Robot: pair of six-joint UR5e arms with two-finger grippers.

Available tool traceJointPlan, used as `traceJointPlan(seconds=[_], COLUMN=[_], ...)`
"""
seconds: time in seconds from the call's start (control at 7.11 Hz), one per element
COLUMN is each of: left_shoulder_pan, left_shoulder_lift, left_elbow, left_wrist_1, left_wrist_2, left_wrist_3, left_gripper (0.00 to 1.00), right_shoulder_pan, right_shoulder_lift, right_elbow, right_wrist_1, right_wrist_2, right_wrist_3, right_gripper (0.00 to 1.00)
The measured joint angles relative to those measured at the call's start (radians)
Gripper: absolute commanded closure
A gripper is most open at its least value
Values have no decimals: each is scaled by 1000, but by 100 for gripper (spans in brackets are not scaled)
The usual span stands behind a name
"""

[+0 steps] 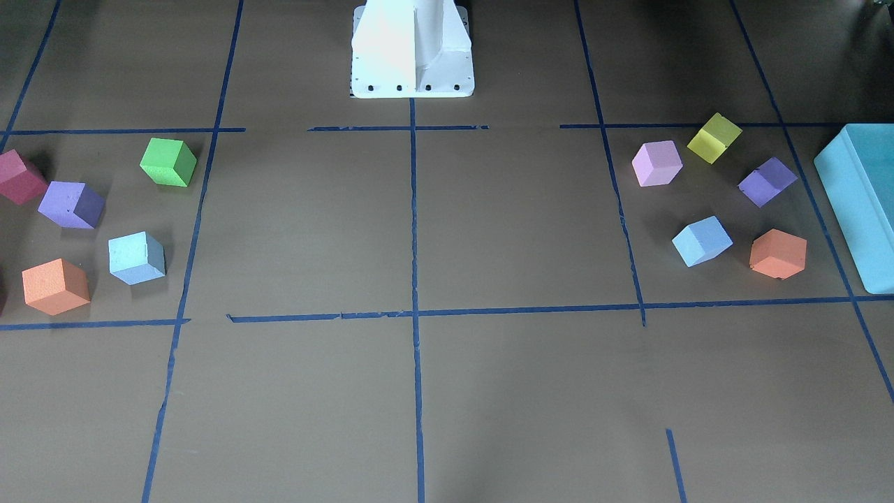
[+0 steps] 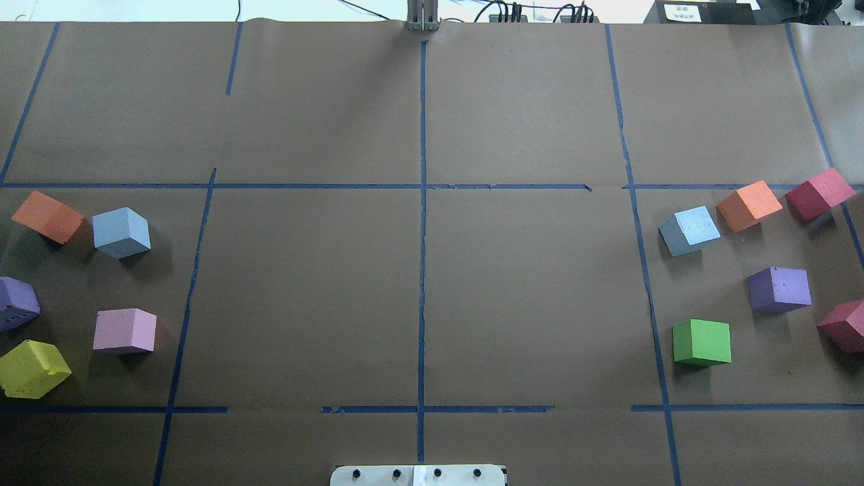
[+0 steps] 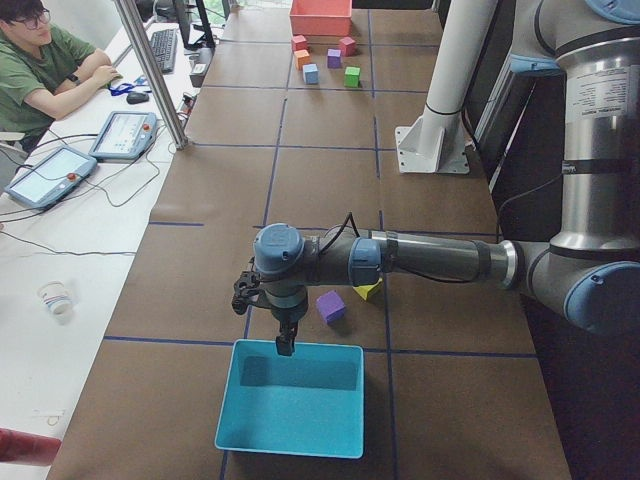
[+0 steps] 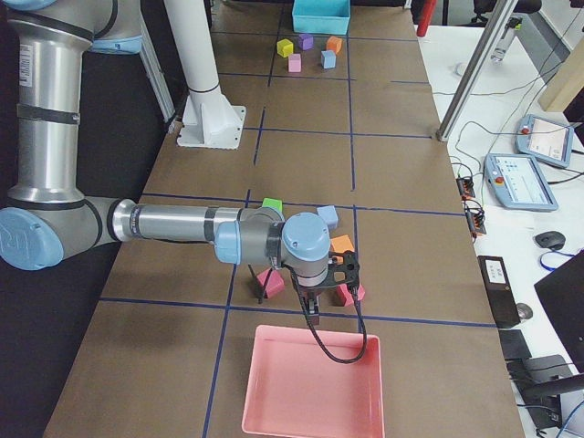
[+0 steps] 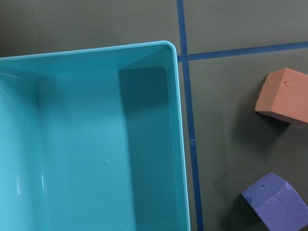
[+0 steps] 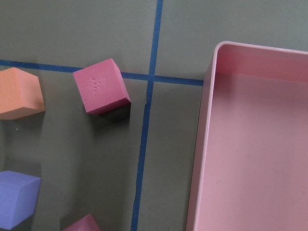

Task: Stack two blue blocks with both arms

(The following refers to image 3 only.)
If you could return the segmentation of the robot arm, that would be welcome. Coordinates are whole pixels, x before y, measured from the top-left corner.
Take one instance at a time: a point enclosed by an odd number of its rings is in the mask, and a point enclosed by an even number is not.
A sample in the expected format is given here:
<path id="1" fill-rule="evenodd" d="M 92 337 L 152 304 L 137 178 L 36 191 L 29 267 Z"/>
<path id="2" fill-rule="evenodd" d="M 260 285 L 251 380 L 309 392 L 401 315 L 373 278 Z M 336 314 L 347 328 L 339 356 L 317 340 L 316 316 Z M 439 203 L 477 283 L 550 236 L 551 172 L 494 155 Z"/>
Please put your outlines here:
<path id="1" fill-rule="evenodd" d="M 601 335 L 639 325 L 639 5 L 635 1 L 520 1 L 511 69 L 564 74 L 560 231 L 548 242 L 497 244 L 358 230 L 322 237 L 264 227 L 232 306 L 269 310 L 276 349 L 294 352 L 316 285 L 372 285 L 384 273 L 446 283 L 491 280 Z"/>

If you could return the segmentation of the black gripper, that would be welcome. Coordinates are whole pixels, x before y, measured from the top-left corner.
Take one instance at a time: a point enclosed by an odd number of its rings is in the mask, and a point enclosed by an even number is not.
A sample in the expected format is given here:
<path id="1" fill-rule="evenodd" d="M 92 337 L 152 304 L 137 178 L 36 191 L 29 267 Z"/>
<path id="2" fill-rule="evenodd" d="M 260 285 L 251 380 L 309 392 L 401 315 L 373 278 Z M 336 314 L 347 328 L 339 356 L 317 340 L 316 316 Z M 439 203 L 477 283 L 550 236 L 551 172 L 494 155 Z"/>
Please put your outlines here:
<path id="1" fill-rule="evenodd" d="M 271 313 L 279 322 L 281 334 L 275 339 L 277 354 L 291 357 L 295 352 L 294 336 L 297 335 L 299 322 L 306 315 L 306 299 L 290 308 L 273 307 Z"/>

